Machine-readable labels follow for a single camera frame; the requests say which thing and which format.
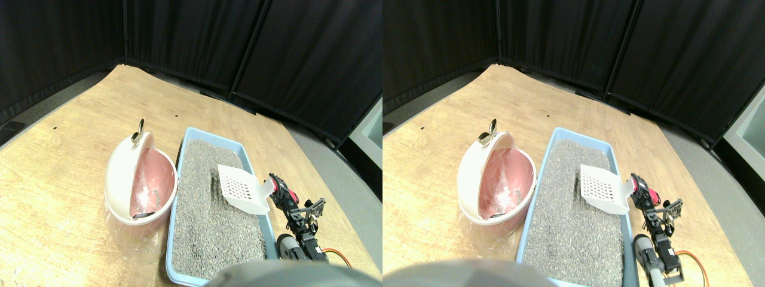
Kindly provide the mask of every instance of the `wooden table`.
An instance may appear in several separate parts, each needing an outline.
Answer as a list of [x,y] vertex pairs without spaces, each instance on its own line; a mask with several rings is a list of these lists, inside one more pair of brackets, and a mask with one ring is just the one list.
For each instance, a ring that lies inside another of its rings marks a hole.
[[[715,215],[654,122],[497,65],[383,139],[383,274],[416,263],[478,254],[516,258],[522,226],[513,237],[513,248],[501,255],[474,247],[457,227],[460,160],[495,118],[497,130],[509,130],[538,169],[555,127],[609,142],[623,180],[634,172],[662,198],[683,199],[672,246],[694,253],[711,285],[751,285]],[[640,211],[632,208],[633,233],[647,234]],[[702,285],[695,262],[683,256],[682,265],[685,282],[678,285]],[[647,285],[643,271],[639,272],[641,285]]]
[[[0,150],[5,285],[172,284],[164,257],[149,266],[124,263],[104,219],[106,162],[141,119],[173,160],[189,126],[241,142],[258,178],[273,172],[301,198],[327,200],[320,246],[340,250],[355,269],[381,278],[332,193],[280,122],[120,65]],[[269,202],[274,233],[289,233],[284,214]],[[14,276],[14,270],[20,272]]]

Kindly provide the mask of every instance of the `white plastic scoop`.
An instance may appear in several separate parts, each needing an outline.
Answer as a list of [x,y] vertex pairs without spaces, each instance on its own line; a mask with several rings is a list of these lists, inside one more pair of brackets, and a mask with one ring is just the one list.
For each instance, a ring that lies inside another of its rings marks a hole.
[[622,185],[618,175],[589,165],[581,165],[579,187],[581,196],[587,203],[609,214],[617,215],[624,215],[630,211],[627,198],[636,189],[631,177],[625,185]]
[[255,175],[225,165],[218,165],[218,174],[220,191],[229,204],[248,214],[266,215],[271,210],[266,198],[276,191],[272,178],[258,184]]

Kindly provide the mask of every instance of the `wire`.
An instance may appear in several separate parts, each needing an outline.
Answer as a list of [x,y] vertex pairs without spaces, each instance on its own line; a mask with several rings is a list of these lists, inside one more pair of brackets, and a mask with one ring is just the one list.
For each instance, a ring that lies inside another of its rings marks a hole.
[[675,254],[677,254],[677,255],[685,254],[685,255],[690,256],[691,258],[693,258],[693,260],[696,261],[696,263],[698,263],[698,266],[702,268],[702,273],[704,274],[704,285],[703,286],[709,287],[709,278],[707,278],[707,270],[704,269],[704,266],[702,265],[702,262],[698,261],[698,258],[696,258],[696,255],[693,255],[693,253],[690,253],[690,252],[685,251],[685,250],[680,250],[678,252],[675,252]]
[[324,248],[324,249],[321,250],[321,252],[324,252],[324,253],[335,253],[335,254],[339,255],[341,258],[343,258],[343,261],[345,261],[345,265],[348,265],[348,268],[353,269],[353,267],[350,266],[350,262],[348,262],[348,258],[345,258],[345,255],[340,253],[340,251],[337,251],[337,249],[334,249],[334,248]]

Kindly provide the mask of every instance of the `black curtain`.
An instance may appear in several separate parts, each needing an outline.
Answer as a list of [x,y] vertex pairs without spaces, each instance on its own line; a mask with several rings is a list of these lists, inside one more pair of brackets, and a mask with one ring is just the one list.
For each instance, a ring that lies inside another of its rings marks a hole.
[[503,64],[605,90],[633,1],[500,2]]
[[0,2],[0,126],[123,56],[122,1]]
[[612,94],[716,142],[765,79],[765,2],[646,0]]
[[229,91],[262,1],[127,1],[128,64]]
[[342,142],[383,91],[382,6],[274,1],[236,95]]
[[498,58],[496,3],[385,3],[383,115]]

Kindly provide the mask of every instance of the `red part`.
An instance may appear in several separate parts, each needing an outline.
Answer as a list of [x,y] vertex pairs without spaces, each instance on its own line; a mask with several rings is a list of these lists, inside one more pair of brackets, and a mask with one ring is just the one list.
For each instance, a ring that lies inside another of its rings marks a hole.
[[289,190],[289,195],[292,196],[292,200],[295,201],[296,204],[300,203],[300,199],[298,199],[298,195],[292,192],[292,189]]
[[655,191],[653,191],[653,189],[650,189],[650,188],[648,189],[648,192],[651,193],[651,203],[654,206],[658,205],[660,201],[659,195]]

